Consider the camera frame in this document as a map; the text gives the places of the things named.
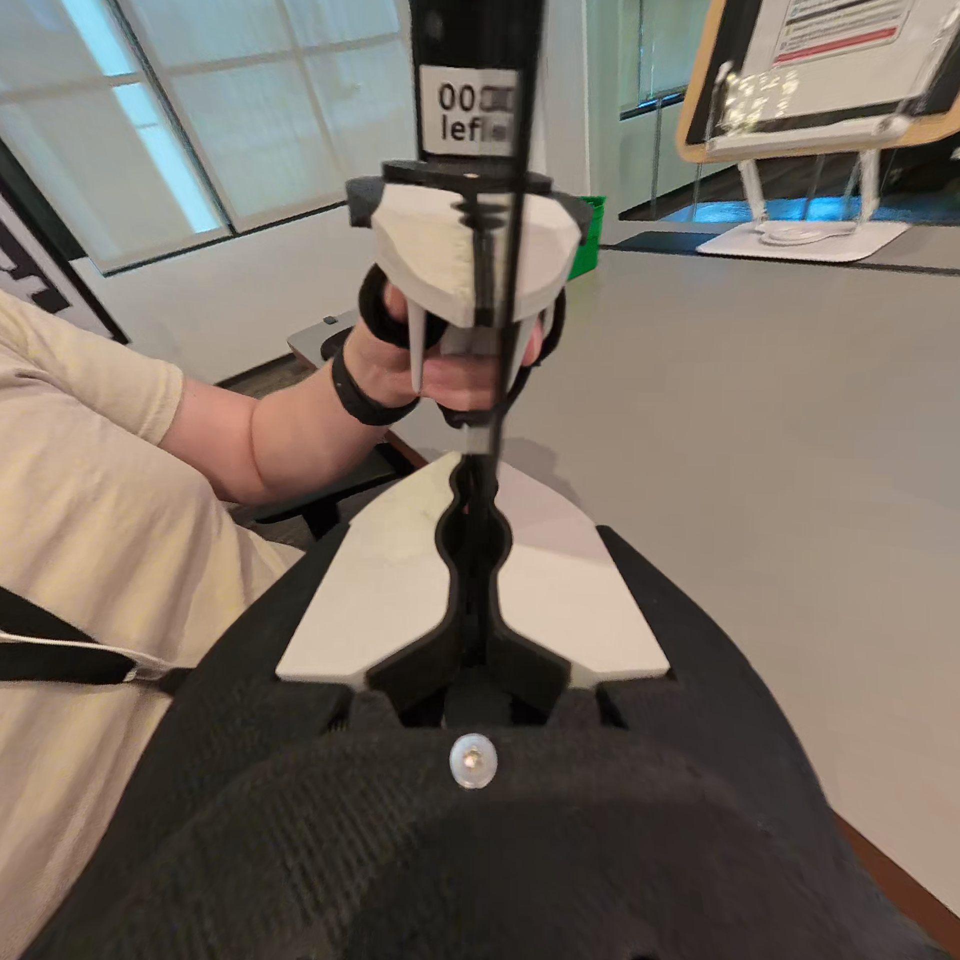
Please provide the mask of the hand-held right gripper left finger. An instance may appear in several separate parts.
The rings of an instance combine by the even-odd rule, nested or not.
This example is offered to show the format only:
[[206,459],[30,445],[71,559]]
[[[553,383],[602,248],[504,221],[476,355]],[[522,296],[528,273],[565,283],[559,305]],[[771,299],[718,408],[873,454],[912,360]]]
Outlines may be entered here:
[[464,597],[438,526],[456,508],[461,458],[450,452],[415,471],[348,524],[277,678],[378,691],[400,714],[451,682]]

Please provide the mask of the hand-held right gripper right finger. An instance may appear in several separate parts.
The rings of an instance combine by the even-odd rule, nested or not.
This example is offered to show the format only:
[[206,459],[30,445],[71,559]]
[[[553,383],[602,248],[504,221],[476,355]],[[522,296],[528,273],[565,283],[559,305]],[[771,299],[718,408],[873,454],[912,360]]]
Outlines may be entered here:
[[539,714],[568,690],[666,677],[668,658],[594,522],[506,462],[491,518],[490,673]]

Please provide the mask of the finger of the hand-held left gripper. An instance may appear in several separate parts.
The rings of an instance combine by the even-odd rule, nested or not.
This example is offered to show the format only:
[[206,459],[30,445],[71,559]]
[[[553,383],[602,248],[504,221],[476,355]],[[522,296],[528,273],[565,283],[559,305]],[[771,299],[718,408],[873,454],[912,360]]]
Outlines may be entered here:
[[475,322],[474,234],[456,192],[385,186],[370,219],[376,264],[407,301],[453,326]]
[[[511,269],[510,224],[515,212],[512,197],[482,195],[483,327],[496,327],[506,310]],[[553,305],[580,242],[581,229],[558,198],[525,196],[512,296],[511,318],[515,322]]]

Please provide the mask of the green plastic bin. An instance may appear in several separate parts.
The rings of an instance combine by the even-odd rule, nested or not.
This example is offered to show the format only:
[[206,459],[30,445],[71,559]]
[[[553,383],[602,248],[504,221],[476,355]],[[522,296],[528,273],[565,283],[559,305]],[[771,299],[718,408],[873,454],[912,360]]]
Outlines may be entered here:
[[586,210],[589,208],[591,220],[589,226],[582,234],[582,242],[580,246],[578,246],[571,264],[571,269],[568,274],[569,281],[573,281],[594,271],[598,266],[606,200],[607,197],[605,195],[588,195],[577,198],[579,203],[577,210],[582,214],[586,214]]

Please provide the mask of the grey desk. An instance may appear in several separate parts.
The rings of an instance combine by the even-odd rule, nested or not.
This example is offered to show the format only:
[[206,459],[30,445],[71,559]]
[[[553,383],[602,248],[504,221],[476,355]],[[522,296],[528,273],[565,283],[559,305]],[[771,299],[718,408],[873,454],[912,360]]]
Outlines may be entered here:
[[506,461],[696,601],[902,908],[958,955],[958,228],[851,266],[619,223]]

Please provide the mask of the person's left hand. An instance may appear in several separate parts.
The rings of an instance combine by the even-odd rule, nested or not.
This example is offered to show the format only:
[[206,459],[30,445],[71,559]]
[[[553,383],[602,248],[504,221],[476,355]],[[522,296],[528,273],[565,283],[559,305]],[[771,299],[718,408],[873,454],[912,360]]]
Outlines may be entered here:
[[360,318],[342,348],[347,371],[360,391],[389,409],[424,398],[453,411],[485,411],[498,390],[500,358],[444,354],[435,346],[423,355],[419,389],[413,389],[408,350],[379,339]]

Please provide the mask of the glass railing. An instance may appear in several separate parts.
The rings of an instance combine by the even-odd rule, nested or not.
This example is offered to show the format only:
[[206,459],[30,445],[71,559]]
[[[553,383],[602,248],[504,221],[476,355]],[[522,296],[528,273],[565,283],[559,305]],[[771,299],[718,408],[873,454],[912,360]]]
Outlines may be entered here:
[[618,122],[618,218],[660,220],[696,208],[716,193],[714,182],[738,183],[733,163],[694,163],[676,147],[687,90],[655,93],[621,113]]

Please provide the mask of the instruction sheet display stand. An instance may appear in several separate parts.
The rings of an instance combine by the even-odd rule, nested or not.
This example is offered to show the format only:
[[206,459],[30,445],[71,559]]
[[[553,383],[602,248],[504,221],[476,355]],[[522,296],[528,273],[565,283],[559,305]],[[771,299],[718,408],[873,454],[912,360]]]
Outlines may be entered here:
[[[710,119],[707,109],[699,107],[705,88],[704,83],[707,69],[711,64],[714,52],[714,43],[721,23],[721,18],[727,2],[712,2],[705,18],[702,37],[694,59],[691,78],[685,94],[679,126],[676,136],[676,146],[679,155],[688,162],[713,163],[736,162],[734,158],[710,159],[706,155],[705,132],[707,127],[702,125],[703,120]],[[909,131],[895,144],[890,144],[881,150],[893,150],[904,147],[918,147],[932,142],[943,140],[958,133],[959,127],[959,3],[958,3],[958,98],[953,107],[945,114],[912,118],[913,125]],[[764,154],[760,159],[802,157],[796,153],[784,156]]]

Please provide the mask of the frosted glass window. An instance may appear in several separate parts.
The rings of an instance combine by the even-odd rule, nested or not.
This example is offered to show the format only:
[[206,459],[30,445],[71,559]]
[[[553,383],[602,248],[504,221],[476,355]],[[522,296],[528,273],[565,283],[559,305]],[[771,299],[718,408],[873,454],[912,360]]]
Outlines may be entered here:
[[333,209],[414,151],[392,1],[3,1],[2,164],[102,274]]

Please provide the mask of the white document stand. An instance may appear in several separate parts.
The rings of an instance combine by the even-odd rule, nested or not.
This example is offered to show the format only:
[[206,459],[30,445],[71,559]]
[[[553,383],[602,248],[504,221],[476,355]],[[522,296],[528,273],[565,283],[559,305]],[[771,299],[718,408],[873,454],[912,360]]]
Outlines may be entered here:
[[[747,131],[722,135],[708,123],[705,154],[711,160],[735,159],[750,209],[750,222],[698,246],[705,256],[759,258],[847,264],[872,257],[911,227],[908,222],[876,221],[880,206],[881,150],[898,143],[913,119],[902,112],[777,132]],[[859,209],[844,221],[772,220],[767,211],[757,161],[770,154],[820,156],[857,151]]]

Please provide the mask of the person in white shirt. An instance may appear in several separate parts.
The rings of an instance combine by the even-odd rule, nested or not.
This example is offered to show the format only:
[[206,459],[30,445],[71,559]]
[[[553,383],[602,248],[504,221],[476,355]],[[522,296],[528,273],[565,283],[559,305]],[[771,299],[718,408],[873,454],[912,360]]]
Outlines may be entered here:
[[[196,666],[303,556],[240,527],[160,448],[175,366],[2,293],[2,587],[95,641]],[[89,862],[169,698],[2,683],[1,951]]]

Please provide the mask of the laminated instruction sheet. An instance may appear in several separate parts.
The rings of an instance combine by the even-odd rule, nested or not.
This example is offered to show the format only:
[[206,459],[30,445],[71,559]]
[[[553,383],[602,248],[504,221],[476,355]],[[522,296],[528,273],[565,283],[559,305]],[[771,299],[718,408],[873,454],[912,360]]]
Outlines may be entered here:
[[710,138],[946,114],[958,2],[726,2],[703,87]]

